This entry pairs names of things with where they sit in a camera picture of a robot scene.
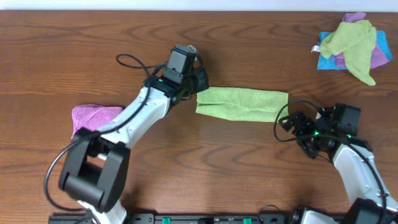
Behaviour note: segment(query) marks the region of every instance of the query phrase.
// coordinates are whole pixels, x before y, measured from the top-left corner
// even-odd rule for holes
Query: pink cloth
[[[361,21],[365,18],[365,12],[355,12],[355,13],[346,13],[343,17],[343,22],[356,22]],[[343,53],[340,53],[335,56],[336,66],[345,68],[346,63],[344,61]],[[372,51],[371,57],[371,68],[376,68],[378,66],[384,65],[388,62],[388,58],[383,54],[380,47],[376,45],[376,47]]]
[[[90,131],[104,126],[122,112],[118,106],[80,105],[72,109],[73,134],[85,127]]]

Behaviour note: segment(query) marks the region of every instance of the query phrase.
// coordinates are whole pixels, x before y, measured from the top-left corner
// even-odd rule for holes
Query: green connector
[[[244,218],[243,224],[251,224],[251,218]]]
[[[170,224],[172,222],[171,218],[163,218],[162,224]]]

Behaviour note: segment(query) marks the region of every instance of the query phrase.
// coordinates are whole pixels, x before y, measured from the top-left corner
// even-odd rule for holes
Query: green cloth
[[[279,91],[210,87],[197,94],[197,113],[230,121],[274,122],[287,98]],[[286,107],[280,117],[287,115]]]
[[[376,46],[376,28],[367,21],[341,22],[337,30],[326,37],[320,46],[325,58],[343,53],[347,69],[368,85],[376,82],[369,74],[371,55]]]

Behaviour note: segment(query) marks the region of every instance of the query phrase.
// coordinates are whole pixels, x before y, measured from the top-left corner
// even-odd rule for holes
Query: brown wooden surface
[[[363,109],[360,137],[398,197],[398,61],[371,71],[367,86],[347,71],[317,72],[310,49],[330,12],[0,12],[0,223],[45,223],[55,212],[44,173],[72,134],[71,110],[96,103],[127,106],[144,73],[118,65],[132,53],[146,64],[169,58],[174,44],[202,54],[211,86],[289,93],[289,101],[336,102]],[[398,14],[369,14],[398,55]],[[310,160],[296,143],[279,143],[272,123],[232,122],[195,114],[195,99],[155,123],[132,151],[123,204],[159,213],[256,213],[266,204],[349,208],[337,170]],[[291,108],[308,109],[301,105]],[[54,199],[78,206],[50,183]]]

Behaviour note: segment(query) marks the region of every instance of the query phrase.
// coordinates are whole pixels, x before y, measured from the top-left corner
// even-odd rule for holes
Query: black base
[[[124,224],[289,224],[288,213],[263,213],[260,215],[153,215],[150,213],[132,214]],[[84,219],[84,215],[53,214],[49,224],[74,224]],[[338,223],[343,215],[331,215]],[[92,220],[81,222],[94,224]]]

